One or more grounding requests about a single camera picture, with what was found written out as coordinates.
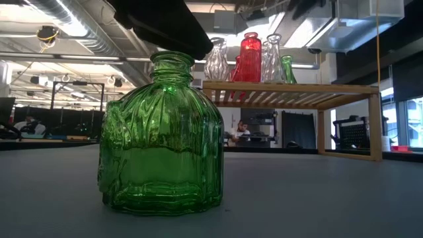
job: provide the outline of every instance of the green glass vase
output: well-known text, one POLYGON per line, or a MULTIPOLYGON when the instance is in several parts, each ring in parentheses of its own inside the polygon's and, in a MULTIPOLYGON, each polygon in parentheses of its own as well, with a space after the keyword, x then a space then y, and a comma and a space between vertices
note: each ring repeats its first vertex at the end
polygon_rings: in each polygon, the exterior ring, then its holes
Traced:
POLYGON ((292 84, 297 83, 297 80, 295 79, 295 76, 293 75, 293 72, 292 72, 292 56, 282 56, 280 58, 280 61, 284 69, 286 83, 292 83, 292 84))
POLYGON ((202 212, 222 199, 223 120, 189 87, 194 60, 151 56, 154 83, 109 102, 98 165, 103 202, 140 215, 202 212))

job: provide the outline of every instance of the wooden shelf rack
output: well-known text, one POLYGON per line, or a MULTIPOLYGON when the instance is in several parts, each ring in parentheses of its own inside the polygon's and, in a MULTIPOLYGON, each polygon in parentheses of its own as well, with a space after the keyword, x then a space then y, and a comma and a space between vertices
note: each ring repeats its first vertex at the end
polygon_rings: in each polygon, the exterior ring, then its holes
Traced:
POLYGON ((363 85, 313 85, 203 81, 203 92, 219 107, 318 110, 317 149, 322 155, 382 160, 379 88, 363 85), (325 151, 325 110, 369 99, 370 155, 325 151))

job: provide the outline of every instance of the shelf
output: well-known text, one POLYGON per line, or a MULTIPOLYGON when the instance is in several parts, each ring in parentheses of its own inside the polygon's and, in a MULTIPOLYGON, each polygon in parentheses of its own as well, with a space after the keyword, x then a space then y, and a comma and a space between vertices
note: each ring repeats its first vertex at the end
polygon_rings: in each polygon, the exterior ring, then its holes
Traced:
POLYGON ((203 92, 221 107, 327 110, 379 94, 363 85, 204 81, 203 92))

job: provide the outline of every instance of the computer monitor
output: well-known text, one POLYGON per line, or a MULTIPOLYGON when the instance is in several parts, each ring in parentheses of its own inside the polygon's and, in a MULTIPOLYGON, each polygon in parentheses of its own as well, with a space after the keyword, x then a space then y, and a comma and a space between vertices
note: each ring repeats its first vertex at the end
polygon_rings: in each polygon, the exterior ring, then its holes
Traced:
POLYGON ((16 98, 0 97, 0 122, 8 123, 16 98))

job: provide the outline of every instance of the man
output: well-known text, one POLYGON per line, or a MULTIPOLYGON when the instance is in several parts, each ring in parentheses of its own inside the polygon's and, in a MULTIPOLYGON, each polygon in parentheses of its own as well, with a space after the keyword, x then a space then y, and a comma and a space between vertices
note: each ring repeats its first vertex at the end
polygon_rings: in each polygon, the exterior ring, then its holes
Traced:
POLYGON ((32 116, 27 116, 25 121, 16 123, 14 127, 21 132, 34 135, 42 135, 46 131, 46 127, 41 125, 32 116))
POLYGON ((249 135, 250 132, 247 130, 247 127, 247 124, 244 124, 242 120, 239 120, 238 127, 232 128, 230 131, 232 138, 229 139, 228 145, 235 146, 235 143, 239 141, 239 137, 241 135, 249 135))

